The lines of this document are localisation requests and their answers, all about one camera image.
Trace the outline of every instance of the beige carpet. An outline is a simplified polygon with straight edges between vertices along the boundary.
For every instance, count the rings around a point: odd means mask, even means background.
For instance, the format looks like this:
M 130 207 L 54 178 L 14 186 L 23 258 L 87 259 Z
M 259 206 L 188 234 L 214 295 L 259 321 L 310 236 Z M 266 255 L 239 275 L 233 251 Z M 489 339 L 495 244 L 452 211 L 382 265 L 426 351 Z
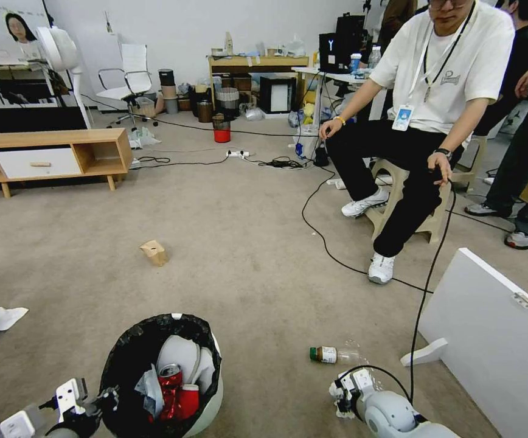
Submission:
M 162 118 L 194 123 L 190 113 Z M 96 116 L 101 127 L 108 119 Z M 155 149 L 219 148 L 144 151 L 173 162 L 217 161 L 232 147 L 266 160 L 291 155 L 282 137 L 233 134 L 222 147 L 210 132 L 148 127 L 162 140 Z M 233 127 L 289 132 L 284 120 Z M 399 358 L 411 345 L 420 293 L 395 282 L 373 285 L 326 255 L 300 217 L 326 177 L 316 168 L 283 171 L 229 159 L 134 171 L 116 192 L 100 180 L 19 186 L 10 200 L 0 193 L 0 305 L 30 309 L 0 333 L 0 421 L 46 401 L 71 377 L 85 377 L 95 391 L 124 330 L 152 315 L 185 312 L 211 323 L 223 356 L 224 401 L 203 437 L 369 437 L 364 425 L 335 417 L 327 393 L 346 367 L 312 363 L 308 348 L 354 344 L 407 384 Z M 335 256 L 366 269 L 372 227 L 365 218 L 344 218 L 339 208 L 346 202 L 346 192 L 325 185 L 307 218 Z M 466 200 L 457 203 L 459 209 Z M 432 287 L 466 246 L 528 291 L 528 251 L 511 250 L 502 238 L 497 229 L 453 217 Z M 149 239 L 167 248 L 162 268 L 138 249 Z M 415 235 L 395 275 L 422 285 L 434 251 Z M 376 378 L 397 390 L 387 376 Z M 442 364 L 416 367 L 415 379 L 423 415 L 464 437 L 496 437 Z M 102 427 L 97 436 L 109 432 Z

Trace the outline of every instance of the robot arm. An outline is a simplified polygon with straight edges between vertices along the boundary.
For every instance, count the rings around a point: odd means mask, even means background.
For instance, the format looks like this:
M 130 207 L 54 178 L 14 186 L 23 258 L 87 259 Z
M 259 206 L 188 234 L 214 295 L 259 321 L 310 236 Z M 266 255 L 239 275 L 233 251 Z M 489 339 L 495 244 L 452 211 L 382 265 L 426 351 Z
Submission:
M 339 417 L 358 417 L 378 438 L 459 438 L 431 423 L 392 391 L 376 391 L 367 369 L 343 373 L 329 388 Z
M 89 438 L 96 433 L 102 412 L 116 410 L 117 388 L 109 388 L 95 399 L 86 401 L 88 390 L 84 379 L 71 379 L 55 391 L 55 396 L 39 408 L 30 405 L 0 424 L 2 438 Z M 58 423 L 47 433 L 40 409 L 59 411 Z

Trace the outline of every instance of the poster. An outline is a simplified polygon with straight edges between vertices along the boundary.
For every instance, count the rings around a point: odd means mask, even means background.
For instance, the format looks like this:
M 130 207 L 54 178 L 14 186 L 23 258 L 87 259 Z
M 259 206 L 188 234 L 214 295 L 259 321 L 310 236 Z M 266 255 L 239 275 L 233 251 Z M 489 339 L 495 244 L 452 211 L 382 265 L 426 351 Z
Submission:
M 41 59 L 39 26 L 49 27 L 41 0 L 0 0 L 0 64 Z

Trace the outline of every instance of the wristwatch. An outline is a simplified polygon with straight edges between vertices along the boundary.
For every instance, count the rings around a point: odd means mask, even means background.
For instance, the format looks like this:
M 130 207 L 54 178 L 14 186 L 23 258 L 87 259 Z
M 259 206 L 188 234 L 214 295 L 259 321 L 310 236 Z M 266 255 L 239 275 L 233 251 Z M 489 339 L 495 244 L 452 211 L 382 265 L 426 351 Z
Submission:
M 441 153 L 441 154 L 444 154 L 446 156 L 446 159 L 450 161 L 450 159 L 453 157 L 453 153 L 450 152 L 448 149 L 444 149 L 444 148 L 438 148 L 436 151 L 434 151 L 433 153 Z

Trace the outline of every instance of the red soda can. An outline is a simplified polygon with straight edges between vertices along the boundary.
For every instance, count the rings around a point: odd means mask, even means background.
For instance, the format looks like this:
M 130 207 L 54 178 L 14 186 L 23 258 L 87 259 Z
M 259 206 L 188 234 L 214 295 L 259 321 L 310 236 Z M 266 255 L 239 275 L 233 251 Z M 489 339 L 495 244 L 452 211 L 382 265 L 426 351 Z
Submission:
M 158 378 L 161 385 L 162 399 L 165 402 L 159 418 L 162 421 L 170 420 L 175 416 L 177 392 L 183 383 L 181 367 L 175 363 L 165 365 L 159 370 Z

